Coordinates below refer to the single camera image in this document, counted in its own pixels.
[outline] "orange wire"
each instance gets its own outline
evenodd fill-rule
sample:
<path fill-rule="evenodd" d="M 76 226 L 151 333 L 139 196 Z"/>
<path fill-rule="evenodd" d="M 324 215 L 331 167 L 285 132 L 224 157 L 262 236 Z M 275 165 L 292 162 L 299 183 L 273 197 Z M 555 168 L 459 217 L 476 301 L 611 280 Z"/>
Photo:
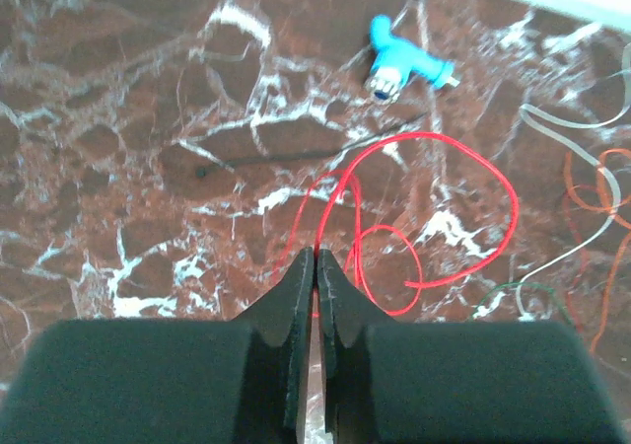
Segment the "orange wire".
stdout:
<path fill-rule="evenodd" d="M 572 180 L 572 153 L 571 152 L 567 153 L 567 155 L 566 155 L 566 163 L 565 163 L 565 166 L 563 168 L 563 177 L 565 179 L 565 184 L 566 184 L 566 188 L 567 188 L 567 191 L 568 191 L 568 195 L 572 198 L 572 200 L 574 200 L 578 205 L 580 205 L 584 209 L 587 209 L 587 210 L 589 210 L 591 212 L 600 212 L 600 213 L 608 212 L 608 213 L 611 213 L 611 212 L 613 212 L 614 208 L 619 208 L 619 207 L 631 202 L 631 195 L 628 195 L 626 198 L 624 198 L 615 207 L 611 203 L 612 199 L 611 199 L 611 197 L 609 195 L 609 192 L 607 191 L 607 188 L 606 188 L 606 182 L 605 182 L 605 178 L 604 178 L 604 174 L 603 174 L 603 168 L 604 168 L 607 156 L 609 156 L 610 154 L 613 154 L 613 153 L 621 154 L 624 157 L 626 157 L 627 159 L 631 160 L 631 151 L 630 150 L 626 150 L 624 148 L 612 148 L 610 150 L 606 150 L 606 151 L 602 152 L 600 154 L 600 156 L 598 157 L 599 164 L 598 164 L 597 172 L 596 172 L 596 192 L 598 193 L 598 197 L 599 197 L 599 200 L 600 200 L 601 207 L 596 207 L 595 205 L 587 204 L 576 193 L 576 189 L 577 189 L 578 186 L 575 186 L 574 182 Z M 631 242 L 631 222 L 629 222 L 626 219 L 622 218 L 617 213 L 614 216 L 614 220 L 615 220 L 616 223 L 618 223 L 622 227 L 624 227 L 627 230 L 629 230 L 629 232 L 624 237 L 624 239 L 620 243 L 620 246 L 618 247 L 618 251 L 616 252 L 615 258 L 613 260 L 613 264 L 611 266 L 611 270 L 609 271 L 609 275 L 607 277 L 607 282 L 606 282 L 606 285 L 604 287 L 604 292 L 602 294 L 602 309 L 601 309 L 601 312 L 600 312 L 600 323 L 598 325 L 598 332 L 596 333 L 596 335 L 592 339 L 592 343 L 590 345 L 590 352 L 591 353 L 595 353 L 596 352 L 596 348 L 598 346 L 598 342 L 600 341 L 600 338 L 602 337 L 602 335 L 604 334 L 604 330 L 606 329 L 607 318 L 609 316 L 609 300 L 610 300 L 610 296 L 611 296 L 611 289 L 613 288 L 613 281 L 615 280 L 615 275 L 617 273 L 618 267 L 620 266 L 620 262 L 622 261 L 622 256 L 623 256 L 624 252 L 626 251 L 627 246 L 629 245 L 629 242 Z"/>
<path fill-rule="evenodd" d="M 620 261 L 622 260 L 622 254 L 627 248 L 627 245 L 631 241 L 631 232 L 629 232 L 622 243 L 620 243 L 620 247 L 618 248 L 618 252 L 615 255 L 615 260 L 613 261 L 613 266 L 611 267 L 611 271 L 609 272 L 609 277 L 607 278 L 607 284 L 604 287 L 604 293 L 602 295 L 602 312 L 600 313 L 600 324 L 598 326 L 598 332 L 592 339 L 592 344 L 590 345 L 590 352 L 596 352 L 596 347 L 598 346 L 598 342 L 600 338 L 604 334 L 604 329 L 607 325 L 607 317 L 609 316 L 609 296 L 611 295 L 611 288 L 613 286 L 613 280 L 615 279 L 615 273 L 618 270 L 618 266 L 620 265 Z"/>

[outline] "marble floor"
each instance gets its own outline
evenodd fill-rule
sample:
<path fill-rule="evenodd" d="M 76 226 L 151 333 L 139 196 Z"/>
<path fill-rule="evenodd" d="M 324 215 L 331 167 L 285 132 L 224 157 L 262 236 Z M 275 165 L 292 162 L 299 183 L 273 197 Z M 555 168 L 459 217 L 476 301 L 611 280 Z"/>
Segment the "marble floor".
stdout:
<path fill-rule="evenodd" d="M 466 319 L 494 285 L 571 250 L 606 218 L 573 202 L 563 209 L 567 149 L 519 113 L 531 103 L 596 122 L 620 111 L 631 38 L 598 25 L 506 0 L 0 0 L 0 9 L 2 391 L 34 337 L 59 319 L 238 314 L 272 286 L 313 180 L 392 127 L 460 140 L 506 174 L 522 205 L 501 257 L 424 292 L 403 321 Z M 434 91 L 415 79 L 396 104 L 374 104 L 362 85 L 379 13 L 455 61 L 462 83 Z M 594 156 L 630 149 L 631 113 L 557 131 Z M 614 155 L 607 166 L 631 194 L 631 162 Z M 364 224 L 401 229 L 428 279 L 488 255 L 506 230 L 505 191 L 444 145 L 400 143 L 357 175 Z M 578 159 L 573 175 L 577 185 L 596 182 Z M 293 252 L 313 242 L 330 188 L 308 204 Z M 620 215 L 630 219 L 631 207 Z M 341 259 L 352 228 L 353 208 L 337 206 L 324 243 Z M 533 279 L 561 297 L 571 291 L 587 344 L 627 232 L 613 223 Z M 413 291 L 402 283 L 415 273 L 400 241 L 372 236 L 364 259 L 380 304 L 405 305 Z M 595 360 L 631 431 L 630 277 L 626 253 Z M 538 319 L 561 320 L 546 293 L 524 298 Z M 483 312 L 517 318 L 514 292 Z M 323 442 L 321 410 L 310 410 L 311 442 Z"/>

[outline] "blue plastic connector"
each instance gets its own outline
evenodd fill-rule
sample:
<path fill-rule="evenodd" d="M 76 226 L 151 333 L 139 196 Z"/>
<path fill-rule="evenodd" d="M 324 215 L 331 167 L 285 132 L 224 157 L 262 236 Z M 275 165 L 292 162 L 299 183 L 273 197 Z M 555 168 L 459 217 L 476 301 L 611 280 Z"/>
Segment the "blue plastic connector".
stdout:
<path fill-rule="evenodd" d="M 377 58 L 366 81 L 366 89 L 376 99 L 396 100 L 413 72 L 437 89 L 446 84 L 458 85 L 452 63 L 431 56 L 407 39 L 393 36 L 390 27 L 391 20 L 386 15 L 378 15 L 371 22 L 371 44 Z"/>

